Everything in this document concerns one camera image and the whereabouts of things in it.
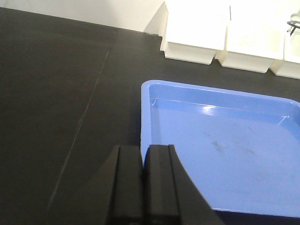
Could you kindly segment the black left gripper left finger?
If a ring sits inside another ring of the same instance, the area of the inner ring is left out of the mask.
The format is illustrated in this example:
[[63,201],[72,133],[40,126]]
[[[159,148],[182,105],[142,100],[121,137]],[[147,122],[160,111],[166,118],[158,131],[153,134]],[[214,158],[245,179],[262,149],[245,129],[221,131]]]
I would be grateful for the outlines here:
[[139,147],[115,146],[83,190],[82,224],[143,224],[142,173]]

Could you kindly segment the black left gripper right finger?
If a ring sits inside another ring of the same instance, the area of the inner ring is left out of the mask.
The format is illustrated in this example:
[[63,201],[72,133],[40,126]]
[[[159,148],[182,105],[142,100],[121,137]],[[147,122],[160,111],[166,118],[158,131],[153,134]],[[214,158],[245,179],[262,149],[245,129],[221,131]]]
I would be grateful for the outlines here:
[[150,145],[143,172],[146,224],[224,223],[190,179],[173,145]]

